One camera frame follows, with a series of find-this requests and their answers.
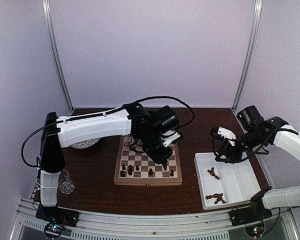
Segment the brown chess pieces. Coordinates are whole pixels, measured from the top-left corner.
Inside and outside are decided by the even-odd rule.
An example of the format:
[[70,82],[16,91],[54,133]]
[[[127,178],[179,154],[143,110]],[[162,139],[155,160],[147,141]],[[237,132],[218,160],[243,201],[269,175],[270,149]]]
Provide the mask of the brown chess pieces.
[[215,168],[212,167],[211,169],[208,169],[207,172],[212,176],[214,177],[215,179],[217,180],[220,180],[220,177],[218,175],[215,174]]

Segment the dark king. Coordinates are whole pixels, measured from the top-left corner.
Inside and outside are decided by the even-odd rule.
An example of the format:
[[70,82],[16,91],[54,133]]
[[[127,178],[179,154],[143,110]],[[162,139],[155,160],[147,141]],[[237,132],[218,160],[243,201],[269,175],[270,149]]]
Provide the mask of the dark king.
[[148,175],[149,175],[149,176],[153,176],[153,174],[154,174],[153,169],[150,168],[149,171],[148,171]]

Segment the wooden chess board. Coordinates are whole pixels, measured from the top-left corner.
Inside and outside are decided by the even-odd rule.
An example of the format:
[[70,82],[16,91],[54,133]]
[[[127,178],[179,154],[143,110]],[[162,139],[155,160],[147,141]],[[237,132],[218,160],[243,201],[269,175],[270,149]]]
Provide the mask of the wooden chess board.
[[[146,153],[142,152],[141,146],[137,146],[136,152],[124,146],[122,136],[119,142],[113,182],[121,186],[180,186],[183,182],[178,145],[171,144],[172,155],[167,160],[167,170],[164,171],[162,164],[155,163]],[[129,165],[133,166],[133,174],[128,175]],[[149,169],[153,170],[153,176],[149,176]],[[125,172],[125,177],[120,176],[120,171]]]

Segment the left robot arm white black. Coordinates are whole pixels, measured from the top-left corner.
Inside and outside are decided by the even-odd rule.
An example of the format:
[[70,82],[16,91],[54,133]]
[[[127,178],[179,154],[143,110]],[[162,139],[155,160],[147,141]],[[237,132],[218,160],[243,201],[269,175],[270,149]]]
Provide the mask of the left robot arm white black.
[[178,128],[176,113],[167,105],[156,111],[148,111],[136,102],[77,116],[48,113],[44,126],[38,129],[42,135],[35,164],[43,215],[51,222],[62,218],[62,211],[57,207],[57,192],[59,176],[66,165],[64,148],[95,139],[130,135],[135,141],[141,141],[142,150],[153,162],[163,165],[173,153],[170,144],[182,139]]

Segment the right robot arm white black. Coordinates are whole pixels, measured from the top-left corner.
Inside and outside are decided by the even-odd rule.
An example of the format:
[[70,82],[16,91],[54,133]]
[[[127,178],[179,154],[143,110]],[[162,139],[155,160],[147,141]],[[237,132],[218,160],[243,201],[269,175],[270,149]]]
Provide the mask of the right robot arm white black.
[[[279,116],[264,119],[254,105],[241,110],[237,118],[244,129],[240,136],[222,126],[211,129],[212,140],[222,142],[219,149],[212,143],[215,161],[238,164],[267,146],[275,146],[300,162],[300,131],[286,120]],[[250,199],[246,216],[256,221],[267,210],[280,208],[300,208],[300,185],[259,191]]]

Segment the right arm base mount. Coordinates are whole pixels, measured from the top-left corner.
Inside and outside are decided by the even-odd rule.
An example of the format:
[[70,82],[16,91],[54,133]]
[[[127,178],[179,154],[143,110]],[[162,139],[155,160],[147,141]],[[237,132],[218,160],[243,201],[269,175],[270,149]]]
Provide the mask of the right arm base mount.
[[253,213],[250,207],[236,208],[229,212],[230,221],[233,227],[261,222],[264,219],[270,218],[272,215],[272,211],[268,209],[262,213]]

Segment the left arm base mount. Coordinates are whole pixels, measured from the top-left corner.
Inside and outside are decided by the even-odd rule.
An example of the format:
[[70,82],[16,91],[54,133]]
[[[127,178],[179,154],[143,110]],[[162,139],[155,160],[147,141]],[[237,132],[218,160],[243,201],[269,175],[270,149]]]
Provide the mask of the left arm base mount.
[[62,227],[76,227],[80,213],[75,210],[60,208],[58,206],[44,207],[37,200],[32,203],[36,210],[35,217],[49,223],[57,224]]

